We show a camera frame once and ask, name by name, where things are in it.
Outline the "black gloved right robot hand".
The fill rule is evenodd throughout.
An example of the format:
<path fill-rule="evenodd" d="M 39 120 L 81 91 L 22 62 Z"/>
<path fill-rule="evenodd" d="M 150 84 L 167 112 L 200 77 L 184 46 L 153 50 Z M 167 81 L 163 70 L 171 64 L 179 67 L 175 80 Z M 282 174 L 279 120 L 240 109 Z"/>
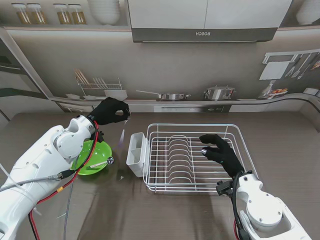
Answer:
<path fill-rule="evenodd" d="M 216 147 L 206 146 L 201 152 L 208 160 L 222 165 L 223 169 L 232 179 L 234 179 L 239 172 L 245 171 L 234 150 L 219 135 L 205 134 L 200 136 L 199 139 L 203 144 L 216 145 Z"/>

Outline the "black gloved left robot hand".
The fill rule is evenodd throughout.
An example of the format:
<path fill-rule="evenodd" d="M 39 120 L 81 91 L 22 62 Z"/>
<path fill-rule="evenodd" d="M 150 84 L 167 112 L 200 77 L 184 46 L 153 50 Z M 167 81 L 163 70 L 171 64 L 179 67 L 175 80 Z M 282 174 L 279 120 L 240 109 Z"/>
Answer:
<path fill-rule="evenodd" d="M 107 97 L 88 114 L 87 118 L 102 126 L 126 121 L 130 115 L 130 108 L 127 103 Z"/>

